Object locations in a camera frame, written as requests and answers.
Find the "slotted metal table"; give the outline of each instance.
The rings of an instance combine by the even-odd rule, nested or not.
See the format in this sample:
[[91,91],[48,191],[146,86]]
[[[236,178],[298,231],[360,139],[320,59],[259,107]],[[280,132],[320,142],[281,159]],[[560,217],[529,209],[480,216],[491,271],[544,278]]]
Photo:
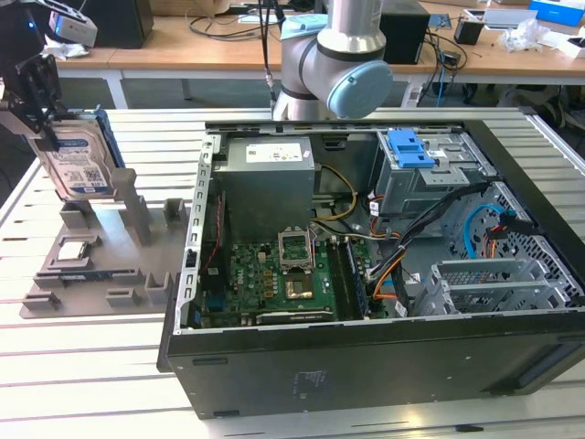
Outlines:
[[[149,205],[192,198],[204,122],[269,119],[266,110],[109,112]],[[380,110],[392,122],[482,118],[585,239],[585,164],[536,116],[514,109]],[[111,209],[111,202],[96,202]],[[0,209],[0,437],[585,436],[585,362],[526,397],[435,402],[201,422],[155,363],[164,316],[23,320],[20,301],[60,227],[61,202],[38,160]]]

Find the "hard drive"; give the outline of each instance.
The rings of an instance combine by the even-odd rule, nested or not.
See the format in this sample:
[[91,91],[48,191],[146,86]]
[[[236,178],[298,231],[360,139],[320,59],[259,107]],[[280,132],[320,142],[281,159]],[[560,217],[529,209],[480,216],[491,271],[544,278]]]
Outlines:
[[73,112],[51,127],[58,138],[57,151],[41,151],[30,144],[59,197],[64,201],[111,197],[112,172],[124,162],[106,112]]

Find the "blue drive bay latch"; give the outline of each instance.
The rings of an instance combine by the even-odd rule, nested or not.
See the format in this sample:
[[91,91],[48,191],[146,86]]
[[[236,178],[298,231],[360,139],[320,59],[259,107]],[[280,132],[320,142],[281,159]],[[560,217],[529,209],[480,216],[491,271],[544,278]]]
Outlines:
[[412,130],[388,131],[388,145],[399,167],[434,167],[435,161],[424,150],[424,142]]

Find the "wooden desk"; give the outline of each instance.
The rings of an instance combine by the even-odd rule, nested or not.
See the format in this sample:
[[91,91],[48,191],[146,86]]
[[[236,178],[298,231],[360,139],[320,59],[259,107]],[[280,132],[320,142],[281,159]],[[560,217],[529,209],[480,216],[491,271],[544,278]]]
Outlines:
[[[432,14],[444,13],[457,17],[463,9],[459,6],[421,3]],[[541,22],[543,26],[558,28],[553,23]],[[443,37],[453,39],[457,20],[452,19],[453,29],[438,30]],[[563,27],[564,32],[577,33],[577,27]],[[528,50],[508,52],[502,48],[497,39],[502,34],[496,30],[482,30],[475,46],[463,45],[467,52],[467,64],[456,81],[491,83],[529,83],[529,84],[585,84],[585,59],[571,59],[553,48],[543,47],[541,51]],[[441,42],[441,47],[454,49],[448,42]],[[424,63],[435,60],[433,48],[425,44],[420,54]]]
[[[219,23],[231,19],[220,18]],[[207,21],[197,23],[204,30]],[[256,25],[214,24],[207,32],[228,34]],[[269,65],[275,78],[280,78],[281,44],[277,27],[271,27]],[[118,49],[108,62],[110,69],[122,78],[161,78],[183,80],[185,95],[190,95],[187,79],[259,80],[264,78],[260,40],[226,42],[191,32],[183,17],[156,17],[153,32],[141,50]],[[434,61],[414,66],[392,66],[395,80],[410,82],[412,76],[427,78],[434,71]],[[410,91],[405,93],[408,101]]]
[[117,48],[93,48],[90,55],[67,60],[57,59],[59,70],[64,69],[108,69],[108,61]]
[[[463,10],[459,6],[421,4],[430,13],[447,13],[453,17],[457,17]],[[226,23],[232,19],[220,18],[219,21]],[[439,34],[452,39],[456,20],[452,20],[452,24],[453,29],[439,30]],[[197,24],[197,28],[206,27],[205,21]],[[208,32],[226,34],[254,27],[238,23],[213,25]],[[280,34],[277,27],[271,27],[271,33],[269,64],[278,79],[281,45],[277,38]],[[454,78],[455,82],[585,85],[585,59],[570,59],[551,48],[543,48],[541,52],[530,50],[508,53],[496,43],[500,34],[499,31],[484,29],[476,46],[464,46],[468,61]],[[443,46],[447,48],[449,43],[445,42]],[[105,79],[116,108],[119,109],[128,108],[122,79],[182,80],[184,94],[189,97],[191,92],[188,80],[264,78],[259,40],[224,42],[203,37],[191,32],[183,17],[156,17],[153,32],[142,49],[94,49],[86,59],[74,59],[58,65],[59,73],[65,78]],[[429,80],[435,65],[433,49],[424,45],[418,65],[391,66],[395,80],[408,83],[403,107],[418,103],[418,92]]]

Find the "gray power supply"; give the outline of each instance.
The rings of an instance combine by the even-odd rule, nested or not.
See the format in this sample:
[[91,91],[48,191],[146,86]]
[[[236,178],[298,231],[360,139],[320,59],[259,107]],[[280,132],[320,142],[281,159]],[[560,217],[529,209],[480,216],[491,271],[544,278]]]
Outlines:
[[226,191],[233,238],[264,242],[288,227],[306,230],[314,193],[309,138],[232,138],[227,149],[216,176]]

